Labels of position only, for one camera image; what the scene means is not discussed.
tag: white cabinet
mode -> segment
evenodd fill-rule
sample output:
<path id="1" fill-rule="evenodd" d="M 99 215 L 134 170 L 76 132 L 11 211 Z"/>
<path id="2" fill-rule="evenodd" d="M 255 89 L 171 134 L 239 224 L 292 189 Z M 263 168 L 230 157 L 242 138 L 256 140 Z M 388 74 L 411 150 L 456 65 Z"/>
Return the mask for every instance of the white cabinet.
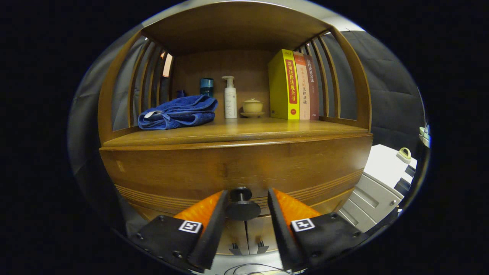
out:
<path id="1" fill-rule="evenodd" d="M 387 216 L 404 196 L 394 189 L 402 178 L 411 183 L 406 173 L 408 166 L 416 169 L 417 161 L 410 164 L 396 157 L 397 151 L 384 145 L 372 146 L 367 164 L 353 193 L 338 214 L 366 232 Z"/>

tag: brown book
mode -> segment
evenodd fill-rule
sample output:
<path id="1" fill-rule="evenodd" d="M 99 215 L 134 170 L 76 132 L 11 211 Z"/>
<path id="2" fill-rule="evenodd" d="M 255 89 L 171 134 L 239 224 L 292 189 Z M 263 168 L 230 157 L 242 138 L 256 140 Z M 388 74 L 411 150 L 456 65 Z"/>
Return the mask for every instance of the brown book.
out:
<path id="1" fill-rule="evenodd" d="M 316 67 L 312 61 L 312 56 L 304 54 L 306 61 L 307 79 L 309 81 L 309 104 L 311 109 L 310 120 L 319 119 L 319 86 L 317 84 Z"/>

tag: blue towel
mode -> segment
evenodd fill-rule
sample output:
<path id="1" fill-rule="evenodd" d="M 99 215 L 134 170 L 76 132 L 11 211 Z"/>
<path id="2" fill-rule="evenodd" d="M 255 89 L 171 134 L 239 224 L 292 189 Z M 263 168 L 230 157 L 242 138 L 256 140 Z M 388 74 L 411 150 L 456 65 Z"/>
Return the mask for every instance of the blue towel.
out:
<path id="1" fill-rule="evenodd" d="M 214 120 L 216 108 L 217 99 L 205 94 L 180 97 L 142 112 L 137 123 L 143 130 L 198 126 Z"/>

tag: yellow book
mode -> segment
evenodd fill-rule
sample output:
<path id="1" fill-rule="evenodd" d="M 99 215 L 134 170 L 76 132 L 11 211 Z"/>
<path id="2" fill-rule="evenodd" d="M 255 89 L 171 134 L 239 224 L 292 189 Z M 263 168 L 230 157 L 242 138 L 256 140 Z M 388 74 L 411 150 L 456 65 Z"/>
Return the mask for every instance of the yellow book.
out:
<path id="1" fill-rule="evenodd" d="M 268 63 L 270 117 L 299 119 L 297 70 L 294 54 L 282 49 Z"/>

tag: wooden shelf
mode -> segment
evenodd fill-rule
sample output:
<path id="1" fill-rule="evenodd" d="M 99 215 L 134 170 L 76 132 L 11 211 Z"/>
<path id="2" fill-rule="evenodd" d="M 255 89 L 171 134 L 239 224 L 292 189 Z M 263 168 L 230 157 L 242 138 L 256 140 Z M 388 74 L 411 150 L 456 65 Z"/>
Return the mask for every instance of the wooden shelf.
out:
<path id="1" fill-rule="evenodd" d="M 320 120 L 286 120 L 272 117 L 214 120 L 207 124 L 171 130 L 140 130 L 104 143 L 104 147 L 148 146 L 305 138 L 368 133 L 367 129 Z"/>
<path id="2" fill-rule="evenodd" d="M 330 25 L 280 5 L 229 1 L 179 12 L 155 22 L 142 34 L 172 55 L 213 50 L 293 50 Z"/>

